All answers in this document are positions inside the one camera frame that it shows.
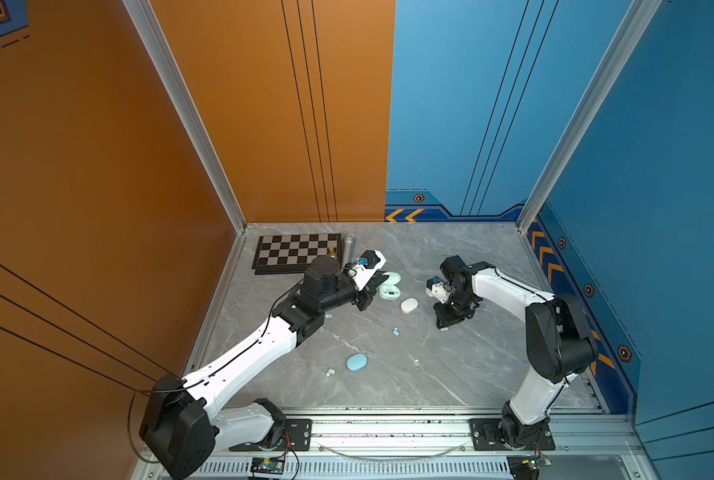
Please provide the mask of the green earbud charging case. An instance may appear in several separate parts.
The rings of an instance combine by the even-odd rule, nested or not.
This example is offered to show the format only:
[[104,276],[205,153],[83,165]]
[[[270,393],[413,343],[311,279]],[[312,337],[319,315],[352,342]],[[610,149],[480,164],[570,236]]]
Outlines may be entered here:
[[378,287],[378,293],[385,300],[396,300],[401,296],[398,287],[402,277],[397,272],[387,272],[387,279]]

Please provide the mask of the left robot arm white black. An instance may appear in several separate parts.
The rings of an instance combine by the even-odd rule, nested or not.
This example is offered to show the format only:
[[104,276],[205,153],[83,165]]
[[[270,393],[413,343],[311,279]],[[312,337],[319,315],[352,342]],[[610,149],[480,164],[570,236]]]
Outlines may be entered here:
[[286,416],[259,398],[245,407],[228,402],[277,359],[292,352],[346,304],[364,311],[388,278],[385,256],[367,250],[341,266],[315,258],[303,278],[275,300],[256,331],[208,365],[184,377],[168,374],[148,390],[139,436],[173,479],[194,474],[217,450],[243,444],[274,448]]

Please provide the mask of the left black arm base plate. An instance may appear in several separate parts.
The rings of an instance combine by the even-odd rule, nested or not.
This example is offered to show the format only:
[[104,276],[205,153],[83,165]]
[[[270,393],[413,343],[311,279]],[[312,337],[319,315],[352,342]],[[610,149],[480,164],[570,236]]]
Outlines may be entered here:
[[303,418],[276,421],[270,432],[258,443],[244,443],[230,448],[232,452],[306,452],[310,449],[312,420]]

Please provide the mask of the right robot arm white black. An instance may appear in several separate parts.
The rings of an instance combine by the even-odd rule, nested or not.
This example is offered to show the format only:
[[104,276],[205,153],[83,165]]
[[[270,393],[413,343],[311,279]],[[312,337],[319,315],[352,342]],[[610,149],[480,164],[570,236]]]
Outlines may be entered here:
[[550,410],[563,390],[599,357],[580,301],[537,290],[487,262],[468,264],[451,256],[440,270],[443,276],[426,284],[426,293],[436,299],[438,329],[473,318],[484,300],[524,322],[529,370],[498,425],[480,435],[514,450],[537,445],[549,432]]

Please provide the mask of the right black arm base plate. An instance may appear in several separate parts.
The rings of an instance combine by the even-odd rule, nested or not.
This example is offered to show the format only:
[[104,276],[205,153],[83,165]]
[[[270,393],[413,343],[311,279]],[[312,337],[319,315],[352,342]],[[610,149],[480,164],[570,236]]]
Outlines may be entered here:
[[476,451],[554,451],[556,444],[550,430],[551,418],[534,425],[512,422],[509,418],[473,418],[470,436]]

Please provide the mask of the white earbud charging case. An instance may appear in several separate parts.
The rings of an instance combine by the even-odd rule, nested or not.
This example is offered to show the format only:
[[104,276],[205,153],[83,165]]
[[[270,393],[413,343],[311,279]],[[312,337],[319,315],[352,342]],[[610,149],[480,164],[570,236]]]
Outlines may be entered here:
[[419,302],[416,298],[407,298],[403,300],[400,304],[400,308],[403,314],[410,314],[419,307]]

